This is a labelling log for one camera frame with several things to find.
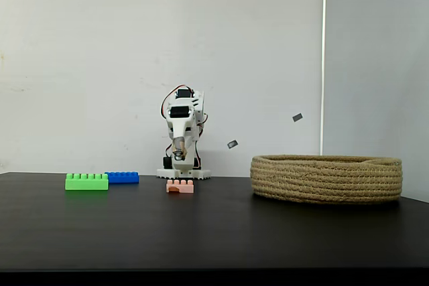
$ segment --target small dark object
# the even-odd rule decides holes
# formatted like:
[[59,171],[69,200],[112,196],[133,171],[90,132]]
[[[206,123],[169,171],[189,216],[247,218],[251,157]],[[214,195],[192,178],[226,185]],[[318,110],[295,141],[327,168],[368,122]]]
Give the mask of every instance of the small dark object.
[[228,143],[228,148],[232,149],[233,147],[235,147],[236,145],[238,145],[238,142],[236,140],[231,141],[230,143]]
[[294,122],[299,121],[300,119],[302,119],[302,114],[300,113],[300,114],[295,115],[293,117],[293,119],[294,119]]
[[173,168],[172,157],[164,157],[162,159],[162,161],[164,163],[164,169],[172,169]]
[[189,106],[173,106],[170,109],[170,117],[172,119],[189,117]]
[[192,97],[192,92],[188,90],[187,88],[180,88],[176,92],[176,99],[177,98],[183,98],[183,97]]

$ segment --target robotic arm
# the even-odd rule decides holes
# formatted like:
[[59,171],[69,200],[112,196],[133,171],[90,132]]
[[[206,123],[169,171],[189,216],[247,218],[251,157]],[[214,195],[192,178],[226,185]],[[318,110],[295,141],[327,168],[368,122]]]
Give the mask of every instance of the robotic arm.
[[164,168],[157,170],[157,176],[168,179],[210,177],[209,170],[201,170],[196,149],[208,118],[204,114],[204,93],[184,85],[176,87],[164,99],[161,115],[167,121],[172,154],[164,157]]

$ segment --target woven basket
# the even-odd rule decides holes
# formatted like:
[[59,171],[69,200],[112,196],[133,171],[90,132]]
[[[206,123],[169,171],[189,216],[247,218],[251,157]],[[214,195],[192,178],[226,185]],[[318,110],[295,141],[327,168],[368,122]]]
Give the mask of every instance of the woven basket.
[[402,162],[392,158],[262,155],[250,176],[255,194],[315,204],[388,202],[402,191]]

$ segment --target cable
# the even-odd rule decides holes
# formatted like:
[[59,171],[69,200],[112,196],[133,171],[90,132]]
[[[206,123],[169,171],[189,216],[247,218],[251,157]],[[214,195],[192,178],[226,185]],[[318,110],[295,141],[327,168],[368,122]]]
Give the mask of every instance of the cable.
[[166,99],[171,95],[171,94],[173,94],[174,92],[176,92],[179,88],[181,88],[181,87],[183,87],[183,86],[185,86],[190,92],[191,92],[191,95],[194,95],[194,91],[193,91],[193,89],[191,89],[191,87],[189,87],[189,86],[186,86],[185,84],[182,84],[182,85],[179,85],[179,86],[177,86],[175,89],[173,89],[166,97],[165,97],[165,99],[162,101],[162,104],[161,104],[161,116],[163,117],[163,118],[166,118],[165,117],[165,115],[164,115],[164,103],[166,102]]
[[169,146],[167,146],[167,149],[166,149],[166,156],[167,156],[167,157],[171,157],[171,155],[168,155],[168,153],[167,153],[168,149],[169,149],[171,146],[172,146],[172,144],[170,144]]
[[[200,135],[199,135],[199,137],[201,137],[202,132],[204,131],[204,129],[202,128],[201,125],[198,125],[198,126],[201,128],[201,132],[200,132]],[[196,143],[197,142],[198,141],[195,141],[195,154],[196,154],[196,159],[198,160],[198,167],[194,167],[194,169],[198,169],[201,166],[201,158],[200,158],[200,155],[198,154],[198,150],[196,149]]]

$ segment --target white backdrop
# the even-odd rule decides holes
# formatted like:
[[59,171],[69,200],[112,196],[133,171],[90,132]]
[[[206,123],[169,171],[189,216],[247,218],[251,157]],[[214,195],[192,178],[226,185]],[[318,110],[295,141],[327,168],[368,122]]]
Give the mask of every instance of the white backdrop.
[[0,0],[0,172],[154,174],[160,103],[181,83],[205,91],[214,175],[317,154],[321,14],[322,0]]
[[429,202],[428,0],[327,0],[324,153],[399,157]]

